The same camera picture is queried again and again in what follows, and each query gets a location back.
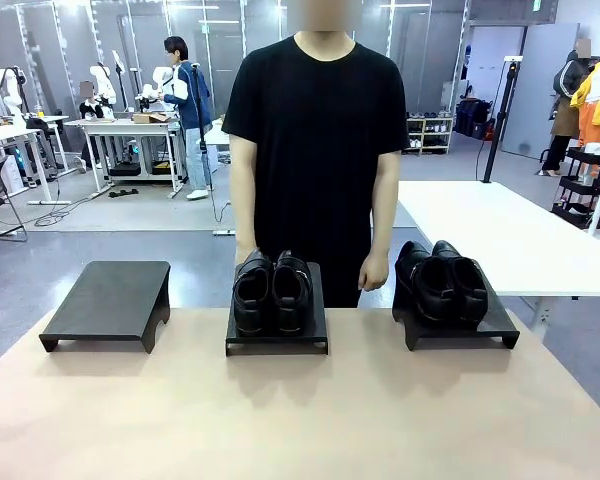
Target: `hand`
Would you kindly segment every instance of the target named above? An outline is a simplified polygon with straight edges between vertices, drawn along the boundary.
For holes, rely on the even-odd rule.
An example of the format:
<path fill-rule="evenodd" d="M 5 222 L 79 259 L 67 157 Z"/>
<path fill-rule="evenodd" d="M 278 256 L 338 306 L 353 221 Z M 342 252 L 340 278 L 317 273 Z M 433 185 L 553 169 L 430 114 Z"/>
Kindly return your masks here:
<path fill-rule="evenodd" d="M 371 292 L 382 287 L 389 278 L 389 256 L 371 252 L 360 269 L 358 288 Z"/>
<path fill-rule="evenodd" d="M 256 245 L 236 245 L 236 265 L 244 263 L 256 248 L 258 248 Z"/>

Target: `jeans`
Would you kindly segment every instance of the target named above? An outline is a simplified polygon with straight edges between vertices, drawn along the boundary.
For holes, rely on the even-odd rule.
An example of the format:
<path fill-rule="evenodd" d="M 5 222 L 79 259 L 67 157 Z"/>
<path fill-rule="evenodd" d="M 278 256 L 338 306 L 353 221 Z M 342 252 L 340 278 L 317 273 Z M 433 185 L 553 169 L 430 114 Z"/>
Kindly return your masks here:
<path fill-rule="evenodd" d="M 209 126 L 204 127 L 204 131 L 208 132 Z M 198 140 L 200 140 L 199 128 L 185 130 L 189 183 L 194 190 L 205 190 L 211 185 L 211 170 L 209 169 L 209 158 L 202 158 Z"/>

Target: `blue jacket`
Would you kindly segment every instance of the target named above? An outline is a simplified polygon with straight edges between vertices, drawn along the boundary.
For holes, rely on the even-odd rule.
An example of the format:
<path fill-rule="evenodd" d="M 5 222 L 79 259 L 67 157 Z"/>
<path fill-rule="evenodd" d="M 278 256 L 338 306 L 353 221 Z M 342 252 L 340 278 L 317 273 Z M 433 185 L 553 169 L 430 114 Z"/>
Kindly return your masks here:
<path fill-rule="evenodd" d="M 173 94 L 165 94 L 164 101 L 178 106 L 180 112 L 180 123 L 185 130 L 199 128 L 198 110 L 196 108 L 193 91 L 195 88 L 195 79 L 193 77 L 193 65 L 190 62 L 182 62 L 176 67 L 178 78 L 171 83 Z M 207 126 L 211 123 L 211 115 L 207 106 L 207 99 L 211 96 L 207 84 L 204 81 L 204 75 L 200 69 L 198 72 L 198 91 L 200 92 L 200 103 L 202 105 L 202 123 Z"/>

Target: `person in background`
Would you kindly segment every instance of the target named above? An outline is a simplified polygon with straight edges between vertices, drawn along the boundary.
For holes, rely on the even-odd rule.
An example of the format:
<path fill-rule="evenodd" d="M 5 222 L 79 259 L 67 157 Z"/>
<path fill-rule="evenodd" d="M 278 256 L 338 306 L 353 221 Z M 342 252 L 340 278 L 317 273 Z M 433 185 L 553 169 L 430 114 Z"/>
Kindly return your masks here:
<path fill-rule="evenodd" d="M 200 146 L 200 118 L 205 131 L 211 124 L 211 115 L 207 107 L 207 99 L 211 96 L 204 76 L 199 69 L 194 69 L 189 62 L 189 49 L 181 37 L 169 37 L 164 41 L 164 49 L 167 51 L 169 63 L 175 68 L 173 78 L 173 93 L 161 94 L 160 100 L 178 106 L 180 123 L 185 131 L 185 143 L 187 147 L 187 170 L 189 182 L 193 191 L 187 195 L 189 200 L 200 200 L 209 196 L 212 188 L 211 171 L 209 162 L 202 158 Z M 198 93 L 202 115 L 198 115 L 196 105 L 195 86 L 197 74 Z"/>
<path fill-rule="evenodd" d="M 407 143 L 398 68 L 346 33 L 359 3 L 290 2 L 301 31 L 244 59 L 222 128 L 236 263 L 256 248 L 317 262 L 331 308 L 355 308 L 387 280 Z"/>
<path fill-rule="evenodd" d="M 560 163 L 566 157 L 569 142 L 572 138 L 578 138 L 580 132 L 579 112 L 577 108 L 571 107 L 571 98 L 589 74 L 588 63 L 588 58 L 578 58 L 578 53 L 574 50 L 567 57 L 565 66 L 555 76 L 553 89 L 556 91 L 557 100 L 554 111 L 557 108 L 557 113 L 551 130 L 554 137 L 547 160 L 536 175 L 542 177 L 561 175 Z"/>

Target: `black leather shoe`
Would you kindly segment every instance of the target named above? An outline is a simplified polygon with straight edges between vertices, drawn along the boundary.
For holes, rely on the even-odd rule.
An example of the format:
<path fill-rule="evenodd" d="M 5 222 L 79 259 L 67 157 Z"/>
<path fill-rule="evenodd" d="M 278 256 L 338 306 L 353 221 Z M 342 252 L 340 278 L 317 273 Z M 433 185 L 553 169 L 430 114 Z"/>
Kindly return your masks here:
<path fill-rule="evenodd" d="M 417 242 L 407 242 L 396 262 L 393 316 L 415 309 L 424 318 L 440 322 L 453 317 L 453 282 L 443 260 L 433 258 Z"/>
<path fill-rule="evenodd" d="M 393 316 L 399 320 L 400 313 L 414 306 L 411 278 L 413 269 L 426 258 L 429 252 L 417 242 L 407 242 L 396 260 L 396 293 L 393 296 Z"/>
<path fill-rule="evenodd" d="M 480 323 L 489 310 L 489 294 L 482 272 L 473 260 L 460 255 L 448 242 L 436 243 L 433 255 L 447 262 L 460 319 L 471 324 Z"/>
<path fill-rule="evenodd" d="M 282 335 L 300 335 L 310 315 L 313 283 L 305 262 L 290 251 L 280 254 L 273 272 L 273 306 Z"/>
<path fill-rule="evenodd" d="M 449 322 L 457 315 L 453 281 L 445 261 L 429 257 L 413 270 L 411 283 L 420 314 L 433 322 Z"/>
<path fill-rule="evenodd" d="M 271 315 L 269 285 L 273 264 L 260 250 L 254 250 L 238 268 L 233 284 L 233 315 L 240 333 L 258 335 Z"/>

